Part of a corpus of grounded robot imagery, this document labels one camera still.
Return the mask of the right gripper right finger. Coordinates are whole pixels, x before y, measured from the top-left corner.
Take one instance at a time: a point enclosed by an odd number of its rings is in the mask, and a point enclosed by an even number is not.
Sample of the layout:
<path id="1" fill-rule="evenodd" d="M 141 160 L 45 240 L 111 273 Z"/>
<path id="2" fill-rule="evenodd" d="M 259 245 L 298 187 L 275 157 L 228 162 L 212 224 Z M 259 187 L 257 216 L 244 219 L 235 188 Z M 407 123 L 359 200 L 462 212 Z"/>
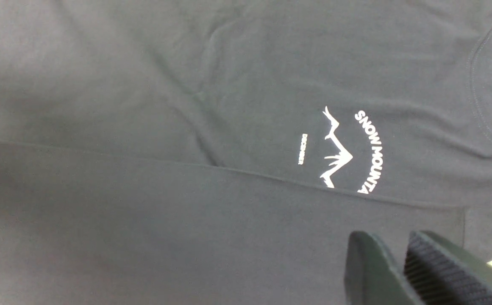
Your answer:
<path id="1" fill-rule="evenodd" d="M 432 231 L 410 233 L 403 273 L 426 305 L 492 305 L 492 266 Z"/>

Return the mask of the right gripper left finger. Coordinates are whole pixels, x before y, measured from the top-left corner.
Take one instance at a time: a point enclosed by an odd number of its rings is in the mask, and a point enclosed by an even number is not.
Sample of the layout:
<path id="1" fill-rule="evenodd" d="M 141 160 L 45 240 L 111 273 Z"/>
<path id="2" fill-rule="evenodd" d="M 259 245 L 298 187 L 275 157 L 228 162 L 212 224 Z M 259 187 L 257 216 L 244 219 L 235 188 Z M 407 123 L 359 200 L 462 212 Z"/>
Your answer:
<path id="1" fill-rule="evenodd" d="M 344 286 L 347 305 L 423 305 L 385 243 L 356 230 L 348 239 Z"/>

